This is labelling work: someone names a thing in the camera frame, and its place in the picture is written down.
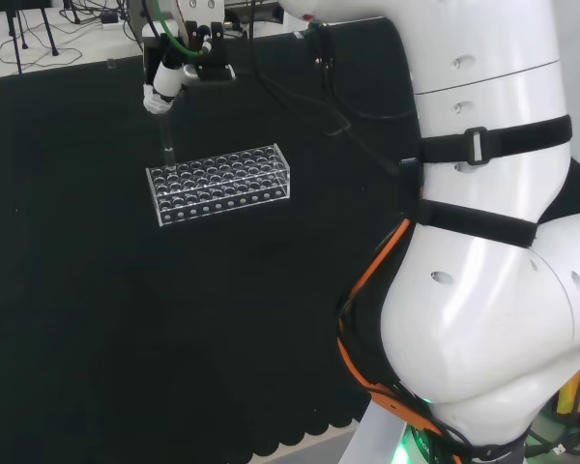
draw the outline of black fabric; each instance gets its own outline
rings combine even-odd
[[[473,136],[480,133],[481,161],[475,161]],[[468,129],[463,134],[429,137],[422,140],[423,162],[457,162],[485,164],[494,158],[518,155],[563,145],[571,140],[571,118],[563,116],[513,128]]]
[[[430,200],[419,202],[415,220],[419,224],[523,248],[533,244],[537,232],[534,222]]]
[[[340,94],[365,111],[413,108],[389,23],[332,29]],[[322,95],[304,40],[256,49],[263,73]],[[228,57],[248,70],[243,43]],[[394,181],[241,76],[176,101],[177,159],[276,142],[291,200],[160,229],[141,57],[115,64],[0,79],[0,464],[235,464],[359,419],[368,395],[333,358],[333,313],[400,221]],[[355,122],[394,162],[416,154],[416,127]]]

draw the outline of white floor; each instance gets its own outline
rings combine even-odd
[[[46,9],[49,23],[63,29],[66,32],[77,32],[74,32],[73,34],[65,34],[55,28],[52,28],[51,33],[53,35],[54,41],[56,42],[56,46],[59,48],[60,53],[58,56],[52,56],[51,52],[44,48],[39,43],[39,41],[26,30],[25,22],[23,22],[24,18],[22,18],[24,38],[29,46],[27,50],[23,50],[21,49],[21,40],[18,41],[19,56],[22,63],[31,63],[43,56],[41,61],[39,61],[39,64],[59,67],[62,64],[69,63],[78,56],[78,53],[75,50],[61,51],[60,48],[62,47],[76,48],[82,53],[82,57],[74,62],[75,64],[95,63],[106,60],[108,58],[125,58],[128,56],[140,54],[140,50],[137,44],[130,41],[125,36],[122,29],[104,31],[102,30],[100,24],[93,24],[80,29],[80,25],[78,26],[75,24],[70,24],[66,19],[61,17],[58,13],[59,11],[60,9],[58,8]],[[49,39],[43,24],[41,11],[27,10],[24,13],[28,19],[28,24],[32,31],[37,36],[39,36],[45,45],[49,46]],[[18,34],[19,28],[17,26],[16,19],[15,30]],[[0,44],[4,42],[7,43],[5,43],[2,49],[0,49],[0,57],[5,61],[14,62],[15,50],[13,47],[13,41],[9,37],[7,16],[4,13],[0,13]],[[23,68],[25,73],[32,73],[46,69],[38,66],[24,66]],[[17,66],[15,64],[5,65],[0,62],[0,76],[13,73],[17,73]]]

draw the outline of black cable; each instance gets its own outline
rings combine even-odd
[[[414,109],[392,115],[376,115],[355,109],[347,100],[342,98],[337,92],[337,86],[335,84],[334,79],[334,69],[337,65],[337,60],[334,52],[333,38],[331,36],[329,28],[324,25],[317,26],[317,28],[315,29],[315,33],[313,33],[312,35],[315,35],[320,39],[320,43],[322,45],[323,61],[325,62],[325,66],[328,65],[330,67],[329,86],[331,89],[331,94],[333,98],[346,109],[346,111],[348,111],[353,116],[356,116],[357,118],[360,119],[366,119],[368,121],[384,121],[384,122],[398,121],[400,119],[417,114]]]
[[[28,18],[26,17],[26,13],[25,13],[24,11],[21,11],[21,13],[22,13],[22,15],[23,15],[23,19],[24,19],[24,22],[25,22],[25,24],[26,24],[26,29],[27,29],[27,31],[28,31],[28,32],[30,32],[30,34],[32,34],[32,35],[35,37],[35,39],[37,39],[37,41],[39,41],[39,43],[41,44],[41,46],[43,46],[43,47],[44,47],[44,48],[46,48],[46,49],[51,49],[51,47],[50,47],[50,46],[48,46],[48,45],[45,45],[45,44],[43,43],[43,41],[41,40],[41,38],[40,38],[39,36],[37,36],[37,34],[35,34],[35,33],[34,33],[34,31],[33,31],[34,29],[37,29],[38,27],[41,27],[41,26],[43,26],[43,25],[44,25],[44,23],[38,24],[38,25],[36,25],[36,26],[34,26],[34,27],[30,27],[30,25],[28,24]],[[84,29],[85,27],[88,27],[88,26],[90,26],[90,25],[91,25],[91,24],[86,24],[86,25],[84,25],[84,26],[78,27],[77,29],[75,29],[74,31],[71,31],[71,32],[65,32],[65,31],[62,31],[62,29],[60,29],[60,28],[57,28],[56,26],[52,26],[52,27],[55,27],[56,29],[60,30],[61,32],[65,32],[65,34],[74,34],[75,32],[77,32],[77,31],[79,31],[79,30],[81,30],[81,29]],[[5,44],[9,44],[10,42],[11,42],[11,40],[8,40],[8,41],[5,41],[5,42],[2,42],[2,43],[0,44],[0,50],[2,49],[2,47],[3,47]],[[43,59],[43,58],[46,56],[46,55],[44,55],[44,56],[40,57],[40,58],[39,58],[37,61],[30,62],[30,63],[21,63],[21,66],[27,66],[28,68],[30,68],[30,67],[32,67],[32,66],[38,66],[39,68],[50,68],[50,67],[52,67],[52,66],[67,66],[67,65],[71,65],[71,64],[73,64],[74,62],[76,62],[77,60],[79,60],[79,59],[80,59],[80,58],[83,56],[83,53],[82,53],[80,50],[78,50],[77,48],[72,48],[72,47],[61,47],[61,48],[58,48],[58,49],[59,49],[59,50],[71,50],[71,51],[75,51],[75,52],[77,52],[77,53],[78,53],[78,56],[76,56],[75,58],[73,58],[73,59],[72,59],[70,62],[68,62],[68,63],[50,63],[50,64],[43,65],[43,64],[40,64],[40,63],[39,63],[39,61],[41,61],[41,60],[42,60],[42,59]],[[3,59],[1,56],[0,56],[0,61],[1,61],[2,63],[4,63],[5,65],[16,65],[16,62],[14,62],[14,61],[6,61],[6,60],[4,60],[4,59]]]
[[[157,28],[155,27],[155,23],[153,22],[153,18],[151,17],[151,12],[148,11],[148,5],[146,5],[146,0],[142,0],[142,11],[144,12],[144,16],[146,17],[146,22],[148,22],[148,25],[151,27],[153,34],[155,34],[155,38],[157,40],[160,40],[161,36],[159,35]]]
[[[573,408],[571,410],[571,422],[576,422],[578,418],[578,409],[580,408],[580,383],[578,385],[578,389],[576,390],[576,395],[573,401]],[[565,426],[565,430],[561,433],[559,438],[554,440],[553,442],[548,442],[546,444],[541,445],[531,445],[526,448],[525,457],[536,457],[541,454],[545,454],[552,450],[553,448],[557,447],[558,445],[562,444],[564,439],[569,434],[569,429],[572,425],[568,424]]]
[[[332,132],[323,131],[317,128],[314,124],[310,123],[300,111],[298,111],[294,106],[287,104],[283,101],[267,84],[265,79],[260,74],[260,70],[258,69],[258,64],[255,56],[254,50],[254,39],[253,39],[253,23],[255,22],[255,6],[256,0],[251,0],[251,10],[249,16],[249,56],[251,59],[251,69],[253,72],[253,76],[256,80],[260,83],[262,88],[269,94],[269,96],[279,104],[283,109],[292,112],[297,119],[301,122],[301,124],[311,130],[316,129],[321,135],[328,137],[328,138],[336,138],[343,134],[343,130],[334,130]]]
[[[127,0],[123,0],[122,3],[120,0],[117,0],[117,2],[118,2],[118,5],[120,6],[122,14],[123,14],[123,33],[125,34],[125,36],[127,36],[127,39],[129,39],[130,41],[134,41],[137,44],[137,46],[139,46],[139,51],[141,51],[143,53],[144,48],[142,48],[142,44],[137,39],[137,35],[135,34],[135,31],[133,31],[133,27],[131,26],[131,16],[129,15],[129,13],[127,13],[127,10],[129,9],[129,5],[125,9],[125,3],[127,2]],[[132,38],[129,37],[129,34],[127,34],[127,31],[125,30],[125,24],[129,25],[129,30],[133,34]]]

